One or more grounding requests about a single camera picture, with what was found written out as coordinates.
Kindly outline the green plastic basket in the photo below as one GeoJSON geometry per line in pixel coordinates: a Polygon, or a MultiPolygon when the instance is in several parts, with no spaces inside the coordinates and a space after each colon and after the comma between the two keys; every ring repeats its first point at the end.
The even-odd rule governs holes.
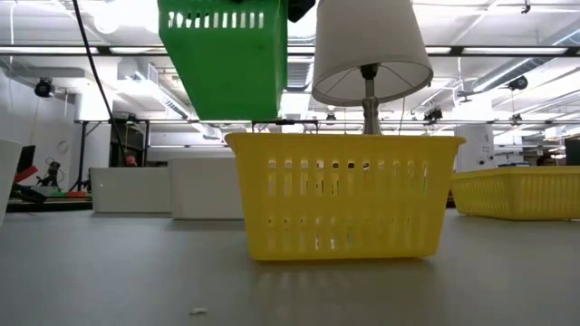
{"type": "Polygon", "coordinates": [[[287,0],[158,0],[159,38],[201,120],[277,117],[287,9],[287,0]]]}

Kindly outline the yellow plastic basket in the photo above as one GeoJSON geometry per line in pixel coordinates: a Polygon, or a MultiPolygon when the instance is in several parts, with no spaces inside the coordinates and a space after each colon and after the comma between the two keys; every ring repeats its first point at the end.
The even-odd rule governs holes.
{"type": "Polygon", "coordinates": [[[580,175],[503,175],[451,180],[459,213],[504,220],[580,219],[580,175]]]}
{"type": "Polygon", "coordinates": [[[504,167],[470,172],[454,173],[453,179],[495,177],[503,175],[580,175],[579,166],[552,167],[504,167]]]}
{"type": "Polygon", "coordinates": [[[257,261],[437,253],[461,137],[232,133],[257,261]]]}

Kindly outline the white shade table lamp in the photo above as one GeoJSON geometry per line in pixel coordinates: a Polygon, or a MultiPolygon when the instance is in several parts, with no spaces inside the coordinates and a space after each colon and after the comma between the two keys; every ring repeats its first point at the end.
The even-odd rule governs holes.
{"type": "Polygon", "coordinates": [[[420,91],[433,75],[411,0],[320,0],[312,96],[362,107],[365,134],[382,133],[382,103],[420,91]]]}

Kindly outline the white column with sign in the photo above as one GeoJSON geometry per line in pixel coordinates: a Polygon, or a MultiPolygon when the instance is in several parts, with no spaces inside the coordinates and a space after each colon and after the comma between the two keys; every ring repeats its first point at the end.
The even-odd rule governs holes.
{"type": "Polygon", "coordinates": [[[496,167],[494,161],[494,135],[490,125],[460,125],[454,129],[457,137],[466,142],[459,146],[454,171],[470,172],[496,167]]]}

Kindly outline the black computer monitor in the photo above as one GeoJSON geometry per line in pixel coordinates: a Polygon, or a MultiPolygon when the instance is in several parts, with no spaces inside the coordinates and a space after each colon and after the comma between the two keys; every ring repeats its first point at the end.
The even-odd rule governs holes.
{"type": "Polygon", "coordinates": [[[565,163],[568,166],[580,166],[580,138],[567,138],[564,146],[565,163]]]}
{"type": "Polygon", "coordinates": [[[21,174],[33,166],[35,150],[36,150],[35,145],[22,147],[16,169],[17,174],[21,174]]]}

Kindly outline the black background gantry frame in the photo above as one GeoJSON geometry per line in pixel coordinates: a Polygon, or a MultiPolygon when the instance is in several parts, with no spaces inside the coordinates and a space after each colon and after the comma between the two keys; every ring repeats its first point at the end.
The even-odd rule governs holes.
{"type": "Polygon", "coordinates": [[[267,126],[274,125],[279,127],[300,125],[305,132],[318,134],[320,130],[319,120],[253,120],[251,122],[251,133],[262,132],[267,126]]]}

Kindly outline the long ceiling light rail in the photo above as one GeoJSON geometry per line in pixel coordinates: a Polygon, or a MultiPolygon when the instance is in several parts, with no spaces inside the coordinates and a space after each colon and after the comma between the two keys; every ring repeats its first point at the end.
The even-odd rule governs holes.
{"type": "MultiPolygon", "coordinates": [[[[437,46],[428,45],[429,57],[507,57],[507,58],[580,58],[580,46],[437,46]]],[[[90,52],[94,56],[107,57],[168,57],[162,45],[113,46],[93,45],[90,52]]],[[[0,44],[2,56],[84,56],[82,45],[10,45],[0,44]]]]}

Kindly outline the black background station frame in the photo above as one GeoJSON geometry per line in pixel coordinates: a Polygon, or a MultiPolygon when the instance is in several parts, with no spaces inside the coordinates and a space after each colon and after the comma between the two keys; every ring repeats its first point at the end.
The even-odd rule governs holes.
{"type": "Polygon", "coordinates": [[[149,157],[151,122],[129,120],[76,120],[80,134],[79,148],[72,157],[70,191],[81,191],[90,179],[91,168],[124,166],[128,157],[132,164],[145,167],[149,157]]]}

